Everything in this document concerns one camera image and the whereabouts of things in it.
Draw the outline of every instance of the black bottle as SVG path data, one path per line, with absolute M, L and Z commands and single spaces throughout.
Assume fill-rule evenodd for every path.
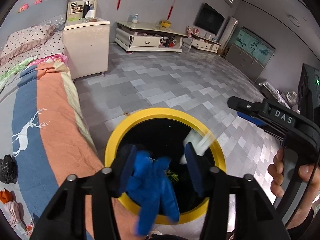
M 85 17 L 89 9 L 90 9 L 89 1 L 84 2 L 82 18 Z

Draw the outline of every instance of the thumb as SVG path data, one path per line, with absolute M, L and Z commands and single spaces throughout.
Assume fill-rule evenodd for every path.
M 303 181 L 308 182 L 310 180 L 313 168 L 314 168 L 314 164 L 303 165 L 299 168 L 299 176 Z M 312 202 L 314 201 L 316 196 L 319 194 L 319 191 L 320 191 L 320 169 L 319 167 L 317 167 L 300 208 L 301 209 L 310 208 Z

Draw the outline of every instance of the white standing air conditioner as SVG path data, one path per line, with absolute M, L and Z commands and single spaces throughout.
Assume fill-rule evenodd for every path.
M 233 32 L 235 31 L 237 25 L 238 25 L 238 20 L 231 17 L 220 40 L 219 43 L 221 44 L 220 49 L 224 50 L 226 45 L 228 44 Z

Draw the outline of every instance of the polka dot bed sheet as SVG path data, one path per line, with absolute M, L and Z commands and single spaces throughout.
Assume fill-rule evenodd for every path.
M 31 56 L 37 56 L 38 59 L 41 59 L 50 55 L 64 54 L 65 48 L 62 43 L 62 34 L 63 31 L 55 32 L 46 43 L 14 57 L 0 67 L 0 75 Z

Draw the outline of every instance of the polka dot pillow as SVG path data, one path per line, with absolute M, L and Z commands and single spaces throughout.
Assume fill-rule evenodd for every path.
M 0 56 L 0 65 L 7 63 L 11 58 L 26 52 L 50 39 L 50 33 L 55 25 L 34 26 L 12 33 Z

